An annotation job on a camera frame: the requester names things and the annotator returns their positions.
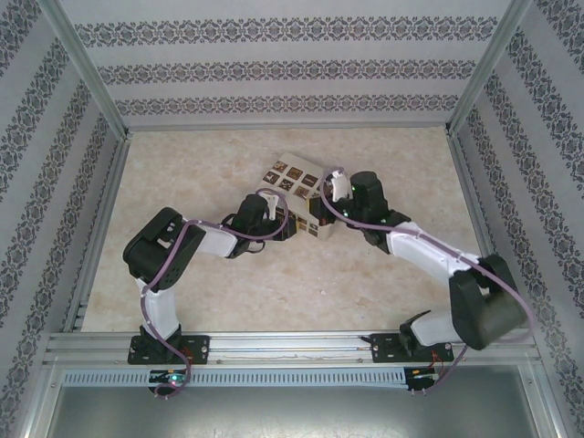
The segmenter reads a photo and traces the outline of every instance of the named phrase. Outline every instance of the marble surface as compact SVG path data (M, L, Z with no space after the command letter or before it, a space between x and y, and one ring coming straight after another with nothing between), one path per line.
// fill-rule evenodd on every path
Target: marble surface
M134 135L83 331L137 331L139 292L124 246L165 205L188 218L235 212L284 152L349 174L375 171L390 208L478 254L441 128L211 130ZM196 255L176 285L185 330L396 329L448 291L409 262L337 224L327 242L298 234L258 255Z

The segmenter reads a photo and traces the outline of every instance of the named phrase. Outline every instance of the purple cable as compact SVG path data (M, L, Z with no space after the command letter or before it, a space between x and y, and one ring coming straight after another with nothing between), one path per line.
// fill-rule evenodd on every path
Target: purple cable
M162 267L160 268L160 270L158 271L158 273L156 274L156 276L154 276L154 278L152 279L152 281L148 285L146 285L146 286L144 286L142 288L141 298L140 298L140 307L141 307L142 315L144 316L144 321L146 322L146 325L151 330L151 333L154 335L154 337L164 347L166 347L168 350L170 350L175 355L177 355L182 360L182 362L184 362L184 365L186 367L186 375L184 376L184 379L182 380L181 386L174 386L174 385L172 385L170 383L161 383L160 385L158 385L154 389L154 396L155 397L157 397L157 398L158 397L163 397L164 400L168 400L171 397L177 396L179 394L179 392L181 392L186 387L187 383L189 381L191 381L191 362L189 362L189 360L186 358L186 356L184 356L179 350L177 350L171 344L169 344L168 342L166 342L166 339L164 339L160 335L160 333L158 332L158 330L156 330L156 328L154 327L154 325L151 323L150 317L148 316L148 310L146 309L146 294L155 285L157 285L159 281L161 281L162 276L164 275L164 273L168 269L168 266L170 266L172 260L176 256L176 253L177 253L177 251L179 249L179 246L181 245L181 242L184 239L184 235L186 234L186 231L192 225L201 225L202 224L202 225L205 225L205 226L209 226L211 228L216 228L218 230L223 230L223 231L229 233L230 235L235 235L237 237L241 237L241 238L244 238L244 239L248 239L248 240L251 240L251 241L254 241L254 242L269 239L271 237L274 237L278 233L280 233L284 229L284 227L286 226L286 224L288 222L288 205L286 203L286 197L282 193L279 193L279 192L277 192L275 190L268 189L268 188L259 189L259 190L257 190L255 192L255 194L260 194L260 193L263 193L263 192L275 194L280 199L280 201L282 201L282 204L284 205L284 221L282 221L282 224L278 227L277 230L275 230L275 232L270 233L269 235L245 235L243 233L238 233L238 232L236 232L234 230L230 230L229 228L226 228L223 225L214 224L212 222L199 221L199 220L196 220L196 219L192 219L190 221L187 221L182 226L181 232L179 233L178 237L176 238L176 241L174 242L174 244L172 245L171 253L168 254L168 257L166 258L166 261L164 262L164 264L162 265ZM172 389L174 389L174 391L171 392L168 395L161 396L158 393L158 391L161 388L172 388Z
M471 268L480 272L482 275L486 276L490 280L497 283L501 288L503 288L505 290L505 292L509 293L511 295L511 297L513 297L517 301L517 303L519 303L519 306L521 306L521 308L526 312L527 319L529 321L529 331L525 335L522 335L522 336L519 336L519 337L513 338L513 339L505 339L505 340L502 340L502 342L508 342L508 343L518 342L518 341L527 339L533 335L533 329L535 326L535 318L534 318L533 312L531 311L531 308L529 308L529 305L526 303L526 301L511 286L509 286L506 282L501 280L495 274L492 274L491 272L484 269L482 266L479 266L477 263L473 262L472 260L469 260L468 258L461 256L456 251L453 251L451 248L444 245L442 242L434 239L431 235L428 235L424 232L419 233L417 231L409 230L406 228L399 228L399 227L388 226L388 225L365 224L363 222L354 221L352 219L349 219L348 217L343 216L341 213L339 213L337 210L335 210L325 195L325 181L333 172L344 172L344 169L342 167L337 167L337 168L334 168L334 169L331 169L331 170L325 172L322 179L320 180L319 190L320 190L320 199L322 199L323 204L325 204L325 206L330 210L330 212L333 213L335 216L337 216L338 219L340 219L341 221L343 221L346 224L353 225L357 228L364 228L366 230L384 231L384 232L388 232L388 233L390 233L392 231L398 231L398 232L403 233L405 235L413 235L413 236L416 236L418 238L425 240L430 245L433 245L434 247L440 249L441 251L444 251L449 256L458 258L464 264L470 266ZM454 360L452 365L449 367L448 371L431 388L435 388L435 387L439 386L439 383L444 381L450 375L450 373L452 372L454 367L456 367L456 365L458 365L458 362L460 362L460 360L463 358L463 355L466 353L467 349L468 349L468 346L465 345L464 348L462 349L462 351L460 352L460 354L456 357L456 359Z

